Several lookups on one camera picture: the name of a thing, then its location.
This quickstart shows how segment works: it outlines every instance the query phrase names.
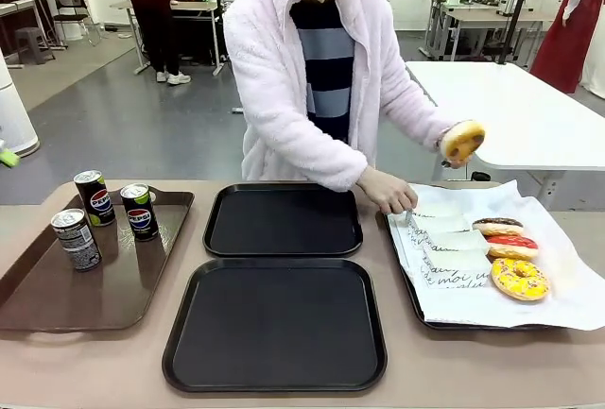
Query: striped shirt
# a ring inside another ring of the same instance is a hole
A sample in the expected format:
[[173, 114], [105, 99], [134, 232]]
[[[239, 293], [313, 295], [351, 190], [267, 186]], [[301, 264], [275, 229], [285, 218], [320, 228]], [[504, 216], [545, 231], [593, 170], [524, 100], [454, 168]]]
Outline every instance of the striped shirt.
[[354, 40], [342, 26], [335, 0], [292, 6], [306, 66], [308, 118], [322, 132], [349, 141]]

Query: brown tray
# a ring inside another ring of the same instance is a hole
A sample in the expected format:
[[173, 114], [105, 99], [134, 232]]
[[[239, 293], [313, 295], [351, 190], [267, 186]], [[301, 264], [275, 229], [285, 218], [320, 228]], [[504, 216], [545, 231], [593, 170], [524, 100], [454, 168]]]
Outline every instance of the brown tray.
[[[194, 195], [155, 194], [162, 240], [135, 242], [119, 191], [117, 221], [92, 228], [103, 261], [74, 271], [50, 225], [0, 279], [0, 331], [82, 332], [126, 329], [146, 313]], [[82, 208], [79, 196], [65, 209]]]

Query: white shoe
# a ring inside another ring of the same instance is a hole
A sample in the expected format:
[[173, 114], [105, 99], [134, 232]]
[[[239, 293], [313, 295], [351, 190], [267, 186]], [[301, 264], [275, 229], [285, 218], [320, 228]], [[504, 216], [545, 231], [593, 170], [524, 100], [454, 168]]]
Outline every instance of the white shoe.
[[179, 72], [179, 74], [177, 76], [168, 74], [168, 84], [169, 85], [183, 85], [185, 83], [189, 83], [190, 81], [191, 81], [191, 77], [186, 76], [183, 72]]

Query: chair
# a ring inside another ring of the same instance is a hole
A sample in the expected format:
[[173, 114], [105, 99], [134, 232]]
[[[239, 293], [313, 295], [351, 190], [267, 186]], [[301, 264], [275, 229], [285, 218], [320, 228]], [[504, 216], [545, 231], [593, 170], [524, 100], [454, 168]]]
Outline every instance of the chair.
[[[63, 24], [79, 24], [84, 28], [86, 38], [90, 45], [96, 46], [101, 42], [101, 31], [99, 30], [98, 24], [93, 22], [85, 0], [55, 0], [55, 3], [57, 4], [57, 9], [60, 13], [53, 16], [53, 20], [55, 21], [55, 24], [60, 24], [60, 27], [63, 30], [63, 37], [65, 36], [65, 27]], [[63, 8], [73, 8], [74, 13], [62, 14], [61, 9]], [[96, 43], [93, 43], [93, 40], [91, 39], [91, 34], [88, 31], [89, 26], [96, 30], [96, 34], [98, 35], [98, 41]]]

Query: stool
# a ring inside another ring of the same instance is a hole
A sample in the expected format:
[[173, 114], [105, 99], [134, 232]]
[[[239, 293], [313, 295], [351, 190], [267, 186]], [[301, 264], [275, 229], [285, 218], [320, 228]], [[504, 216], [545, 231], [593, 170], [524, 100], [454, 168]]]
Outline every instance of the stool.
[[29, 50], [36, 61], [36, 64], [45, 64], [46, 57], [50, 56], [52, 59], [55, 58], [50, 48], [41, 48], [38, 40], [42, 41], [42, 45], [46, 44], [43, 31], [39, 28], [28, 26], [25, 28], [19, 28], [15, 31], [15, 40], [17, 41], [17, 52], [19, 53], [19, 62], [23, 64], [21, 54], [21, 41], [26, 41]]

